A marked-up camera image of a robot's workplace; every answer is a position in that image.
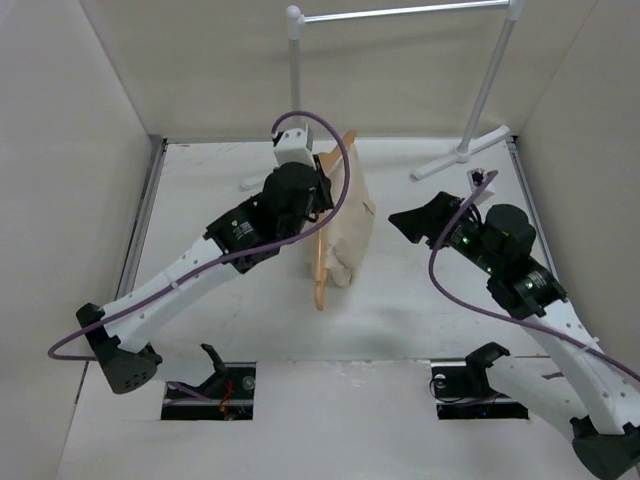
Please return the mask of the wooden clothes hanger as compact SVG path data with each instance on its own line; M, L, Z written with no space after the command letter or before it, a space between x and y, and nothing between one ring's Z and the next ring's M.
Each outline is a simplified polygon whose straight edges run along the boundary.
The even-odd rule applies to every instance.
M351 247L347 246L350 234L347 234L347 227L350 224L351 210L353 210L353 161L351 151L357 138L355 130L348 130L342 137L344 146L349 154L347 166L351 167L351 176L348 183L348 191L344 203L337 211L337 214L324 227L314 234L313 247L313 279L314 279L314 303L318 311L325 309L326 289L330 281L342 287L342 284L349 286L354 273L354 262L351 261ZM339 146L331 152L319 154L321 166L329 173L332 180L338 183L341 189L346 179L345 167L341 164L343 156Z

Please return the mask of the beige trousers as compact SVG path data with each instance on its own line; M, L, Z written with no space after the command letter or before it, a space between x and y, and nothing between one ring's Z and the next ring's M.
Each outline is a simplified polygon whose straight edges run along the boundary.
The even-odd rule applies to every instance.
M323 258L331 281L348 288L356 280L374 227L376 206L371 199L355 143L347 147L350 181L345 201L323 229Z

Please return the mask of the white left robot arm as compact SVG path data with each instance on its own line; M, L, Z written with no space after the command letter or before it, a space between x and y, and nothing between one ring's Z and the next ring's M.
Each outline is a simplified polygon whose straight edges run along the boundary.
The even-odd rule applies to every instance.
M209 291L246 274L280 252L308 222L334 206L320 159L287 162L270 173L260 193L209 224L178 260L146 284L107 304L83 305L79 325L115 394L149 381L162 363L151 340Z

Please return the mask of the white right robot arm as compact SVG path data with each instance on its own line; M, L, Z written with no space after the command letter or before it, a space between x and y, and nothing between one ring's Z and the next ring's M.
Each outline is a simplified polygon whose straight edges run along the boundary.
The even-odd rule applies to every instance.
M496 390L528 408L598 479L619 479L638 466L639 377L601 350L566 290L532 257L536 231L523 210L496 204L480 214L471 201L440 192L388 220L409 242L425 242L432 252L449 247L486 273L500 319L526 330L560 373L556 381L527 373L492 342L466 358L471 393Z

